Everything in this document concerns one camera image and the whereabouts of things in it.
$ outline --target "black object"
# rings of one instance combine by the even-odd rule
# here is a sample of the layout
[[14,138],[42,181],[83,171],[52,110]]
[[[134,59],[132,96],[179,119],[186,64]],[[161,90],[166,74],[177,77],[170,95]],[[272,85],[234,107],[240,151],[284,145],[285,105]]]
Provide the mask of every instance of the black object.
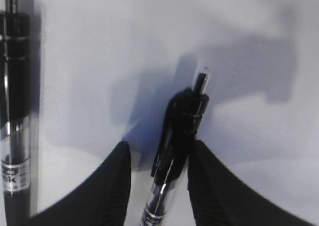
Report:
[[195,141],[209,97],[203,93],[208,76],[198,75],[193,90],[187,88],[169,102],[159,149],[151,176],[156,185],[177,180]]
[[6,0],[0,12],[0,125],[30,113],[30,19],[17,12],[17,0]]
[[168,104],[151,172],[154,183],[140,226],[163,223],[209,101],[208,95],[203,93],[207,81],[208,75],[200,73],[193,90],[187,88],[176,94]]
[[123,226],[130,189],[129,146],[120,142],[83,184],[24,226]]
[[233,175],[201,141],[189,156],[188,189],[197,226],[311,226]]
[[18,0],[0,12],[0,127],[4,202],[8,226],[30,217],[30,20]]

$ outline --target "ribbed black material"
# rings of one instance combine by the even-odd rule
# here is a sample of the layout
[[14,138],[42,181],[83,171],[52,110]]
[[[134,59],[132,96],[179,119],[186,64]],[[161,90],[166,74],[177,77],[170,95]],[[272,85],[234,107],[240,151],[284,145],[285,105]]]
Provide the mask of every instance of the ribbed black material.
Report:
[[120,142],[82,185],[24,226],[122,226],[130,188],[129,146]]
[[203,142],[189,157],[188,188],[197,226],[311,226],[257,194]]

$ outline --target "black rubber grip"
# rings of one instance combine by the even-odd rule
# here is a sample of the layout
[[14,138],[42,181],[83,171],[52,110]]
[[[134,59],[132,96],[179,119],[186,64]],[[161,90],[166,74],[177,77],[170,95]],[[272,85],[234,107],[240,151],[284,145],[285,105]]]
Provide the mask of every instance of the black rubber grip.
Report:
[[29,115],[30,22],[23,13],[0,13],[0,125]]
[[21,226],[30,218],[30,190],[4,195],[4,203],[7,226]]

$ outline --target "pen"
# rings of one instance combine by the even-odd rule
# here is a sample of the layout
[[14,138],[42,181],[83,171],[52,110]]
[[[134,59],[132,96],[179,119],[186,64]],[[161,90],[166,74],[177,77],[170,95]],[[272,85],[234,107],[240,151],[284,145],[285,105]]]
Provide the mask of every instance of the pen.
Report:
[[151,172],[154,182],[140,226],[160,226],[163,223],[209,101],[204,93],[207,82],[208,75],[200,73],[193,89],[177,93],[168,104]]
[[18,0],[5,0],[0,12],[0,136],[8,226],[30,216],[29,22],[18,11]]

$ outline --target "pen clip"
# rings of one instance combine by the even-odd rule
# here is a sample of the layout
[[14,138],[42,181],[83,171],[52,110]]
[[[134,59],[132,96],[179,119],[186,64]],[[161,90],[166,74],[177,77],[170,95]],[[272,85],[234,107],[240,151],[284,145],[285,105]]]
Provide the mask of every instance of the pen clip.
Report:
[[152,171],[151,171],[151,176],[154,177],[161,165],[161,160],[162,157],[164,156],[166,150],[168,149],[168,144],[169,140],[172,134],[172,129],[170,126],[170,121],[171,121],[171,116],[172,116],[172,108],[175,103],[174,98],[169,102],[166,114],[165,114],[165,122],[164,122],[164,127],[163,127],[163,133],[161,137],[161,141],[159,144],[159,148],[156,152],[154,161],[153,161],[153,166],[152,166]]

